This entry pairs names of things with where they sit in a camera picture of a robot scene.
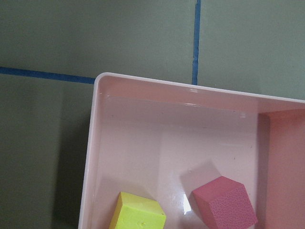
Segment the yellow foam block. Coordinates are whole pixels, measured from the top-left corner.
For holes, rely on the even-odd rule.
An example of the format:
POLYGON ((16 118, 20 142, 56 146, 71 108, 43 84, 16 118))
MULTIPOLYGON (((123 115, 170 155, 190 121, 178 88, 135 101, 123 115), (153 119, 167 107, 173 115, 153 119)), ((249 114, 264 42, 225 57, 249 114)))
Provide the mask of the yellow foam block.
POLYGON ((110 229, 163 229, 166 214, 160 204, 149 198, 120 192, 110 229))

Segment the red foam block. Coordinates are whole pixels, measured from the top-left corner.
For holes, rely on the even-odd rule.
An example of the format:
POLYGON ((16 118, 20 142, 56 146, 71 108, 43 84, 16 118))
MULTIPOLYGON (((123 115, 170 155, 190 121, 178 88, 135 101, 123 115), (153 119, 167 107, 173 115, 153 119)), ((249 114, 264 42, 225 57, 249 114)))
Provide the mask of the red foam block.
POLYGON ((192 191, 205 225, 210 229, 247 229, 258 222, 242 183, 218 177, 192 191))

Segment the orange foam block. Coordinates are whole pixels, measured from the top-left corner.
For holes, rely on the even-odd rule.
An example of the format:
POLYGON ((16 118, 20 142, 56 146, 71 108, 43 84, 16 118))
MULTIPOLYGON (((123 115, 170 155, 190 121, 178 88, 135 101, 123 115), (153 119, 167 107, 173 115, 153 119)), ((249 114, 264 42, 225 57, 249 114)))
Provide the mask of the orange foam block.
POLYGON ((305 227, 305 111, 259 114, 257 229, 305 227))

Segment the pink plastic bin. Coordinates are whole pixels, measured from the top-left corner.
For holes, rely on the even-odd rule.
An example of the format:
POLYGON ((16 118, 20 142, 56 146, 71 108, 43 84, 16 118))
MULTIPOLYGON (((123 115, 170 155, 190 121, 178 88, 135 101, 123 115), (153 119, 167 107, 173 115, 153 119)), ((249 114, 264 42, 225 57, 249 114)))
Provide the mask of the pink plastic bin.
POLYGON ((106 229, 120 191, 157 200, 167 229, 203 229, 191 192, 219 176, 255 209, 259 114, 302 100, 115 73, 94 83, 78 227, 106 229))

